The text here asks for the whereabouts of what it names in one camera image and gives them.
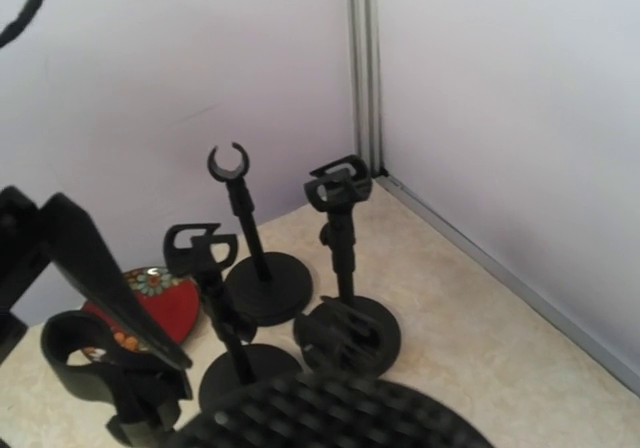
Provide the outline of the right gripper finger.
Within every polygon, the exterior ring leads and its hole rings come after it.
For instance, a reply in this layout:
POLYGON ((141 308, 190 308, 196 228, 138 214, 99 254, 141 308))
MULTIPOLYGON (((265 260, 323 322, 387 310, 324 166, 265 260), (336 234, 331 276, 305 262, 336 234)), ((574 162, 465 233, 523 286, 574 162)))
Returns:
POLYGON ((403 384, 283 375, 214 401, 168 447, 488 447, 451 408, 403 384))

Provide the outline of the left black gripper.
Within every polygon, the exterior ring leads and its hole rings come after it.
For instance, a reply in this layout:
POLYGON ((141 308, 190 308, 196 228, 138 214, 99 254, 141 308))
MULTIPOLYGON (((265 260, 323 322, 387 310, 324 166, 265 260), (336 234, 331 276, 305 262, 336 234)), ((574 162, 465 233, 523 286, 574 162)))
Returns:
POLYGON ((27 325, 12 310, 53 262, 72 287, 171 367, 192 360, 142 307, 91 216, 62 193, 41 209, 14 186, 1 191, 1 362, 27 325))

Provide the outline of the orange mic round stand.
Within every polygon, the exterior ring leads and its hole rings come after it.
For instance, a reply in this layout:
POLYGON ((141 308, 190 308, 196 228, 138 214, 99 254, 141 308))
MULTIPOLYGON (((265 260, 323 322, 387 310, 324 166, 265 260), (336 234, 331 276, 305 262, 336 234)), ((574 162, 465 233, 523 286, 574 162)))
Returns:
POLYGON ((294 320, 293 334, 313 371, 373 374, 380 361, 381 328, 373 318, 327 296, 294 320))

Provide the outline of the pink mic round stand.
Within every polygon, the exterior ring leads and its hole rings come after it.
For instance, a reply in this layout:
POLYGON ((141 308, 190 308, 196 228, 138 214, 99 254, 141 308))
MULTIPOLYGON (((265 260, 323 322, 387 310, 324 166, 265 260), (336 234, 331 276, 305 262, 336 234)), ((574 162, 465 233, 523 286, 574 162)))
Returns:
POLYGON ((219 165, 217 148, 207 159, 210 175, 226 186, 231 210, 249 251, 247 258, 230 269, 226 284, 238 311, 261 327, 280 325, 308 306, 313 295, 312 275, 300 259, 264 249, 254 218, 255 205, 245 181, 250 159, 241 144, 234 142, 231 147, 241 158, 236 168, 228 170, 219 165))

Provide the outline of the red embroidered round cushion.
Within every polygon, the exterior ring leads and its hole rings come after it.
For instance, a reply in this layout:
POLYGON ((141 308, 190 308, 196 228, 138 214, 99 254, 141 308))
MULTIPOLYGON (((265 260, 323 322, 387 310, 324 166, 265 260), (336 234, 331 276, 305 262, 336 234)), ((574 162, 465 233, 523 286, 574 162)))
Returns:
MULTIPOLYGON (((166 267, 137 268, 123 276, 146 311, 174 342, 182 344, 199 317, 200 299, 195 283, 188 278, 175 277, 166 267)), ((148 351, 137 336, 126 332, 94 304, 85 302, 82 310, 102 318, 122 347, 132 352, 148 351)), ((94 347, 84 348, 83 353, 92 361, 99 361, 106 355, 105 350, 94 347)))

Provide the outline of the purple mic round stand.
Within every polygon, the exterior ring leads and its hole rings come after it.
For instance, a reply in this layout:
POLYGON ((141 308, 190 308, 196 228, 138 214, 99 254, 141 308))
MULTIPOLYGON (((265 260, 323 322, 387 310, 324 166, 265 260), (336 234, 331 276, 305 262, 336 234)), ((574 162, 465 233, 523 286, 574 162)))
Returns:
POLYGON ((310 205, 326 215, 319 240, 331 252, 331 264, 336 275, 338 301, 364 313, 380 324, 380 361, 373 374, 386 373, 397 360, 401 348, 401 329, 396 317, 382 303, 355 293, 356 271, 354 207, 367 201, 372 192, 372 178, 361 157, 351 154, 321 166, 310 173, 304 185, 310 205))

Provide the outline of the teal mic round stand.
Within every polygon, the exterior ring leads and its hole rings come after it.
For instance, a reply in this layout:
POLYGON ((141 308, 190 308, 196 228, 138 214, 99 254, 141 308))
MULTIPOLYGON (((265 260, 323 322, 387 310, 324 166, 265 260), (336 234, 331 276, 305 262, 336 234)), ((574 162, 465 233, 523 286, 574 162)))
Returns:
POLYGON ((254 342, 257 324, 235 308, 223 279, 223 270, 236 260, 238 239, 235 234, 218 234, 219 227, 218 223, 173 225, 163 240, 168 270, 194 281, 202 309, 226 348, 201 380, 198 404, 202 410, 242 388, 303 371, 285 350, 254 342))

